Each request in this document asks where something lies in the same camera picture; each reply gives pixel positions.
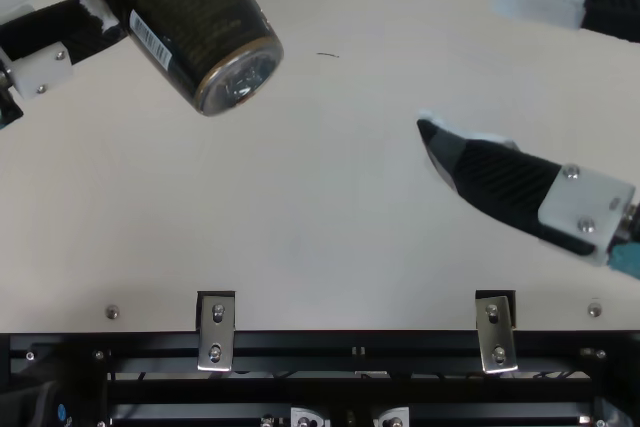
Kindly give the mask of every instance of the metal screw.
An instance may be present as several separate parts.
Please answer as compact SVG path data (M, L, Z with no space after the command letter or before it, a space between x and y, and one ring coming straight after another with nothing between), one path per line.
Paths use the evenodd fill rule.
M107 319L116 320L120 317L120 309L117 305L110 305L106 309L104 309L104 315L107 316Z
M220 346L214 345L213 347L211 347L211 350L209 351L209 359L211 359L211 362L217 364L218 362L220 362L221 357L222 349L220 349Z
M578 230L585 234L592 234L596 231L596 223L591 217L582 217L578 221Z
M569 164L562 169L562 175L567 179L574 180L580 177L580 167L574 164Z
M213 306L213 321L216 324L222 322L222 318L224 317L224 305L214 305Z
M487 305L486 312L491 319L498 317L498 307L496 305Z
M600 314L602 314L602 306L598 302L589 304L589 315L591 317L600 317Z
M493 349L493 360L496 361L496 364L502 364L507 358L507 353L500 346L497 346Z

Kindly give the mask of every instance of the teal connector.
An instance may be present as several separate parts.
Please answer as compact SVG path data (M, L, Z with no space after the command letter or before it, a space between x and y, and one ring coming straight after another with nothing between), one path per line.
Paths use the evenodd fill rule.
M613 270L640 279L640 244L616 245L611 250L609 266Z

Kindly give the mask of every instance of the silver metal clip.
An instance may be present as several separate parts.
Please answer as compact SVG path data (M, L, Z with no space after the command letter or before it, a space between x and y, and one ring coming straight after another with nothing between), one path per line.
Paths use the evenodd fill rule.
M518 370L507 297L476 299L476 324L482 370L487 374Z
M198 370L231 371L236 328L235 305L234 297L202 296Z

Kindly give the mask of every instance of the black can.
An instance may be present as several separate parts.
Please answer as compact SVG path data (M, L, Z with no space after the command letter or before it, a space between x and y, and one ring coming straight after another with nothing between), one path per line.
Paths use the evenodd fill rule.
M180 93L206 116L250 98L284 52L255 0L105 0Z

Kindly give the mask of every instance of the barcode label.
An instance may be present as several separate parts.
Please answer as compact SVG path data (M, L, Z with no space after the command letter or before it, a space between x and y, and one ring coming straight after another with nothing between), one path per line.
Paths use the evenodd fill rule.
M149 26L144 23L144 20L140 18L135 10L131 11L129 25L144 46L151 52L151 55L164 67L164 70L169 70L169 62L171 62L172 57L171 52L160 42L160 39L153 33Z

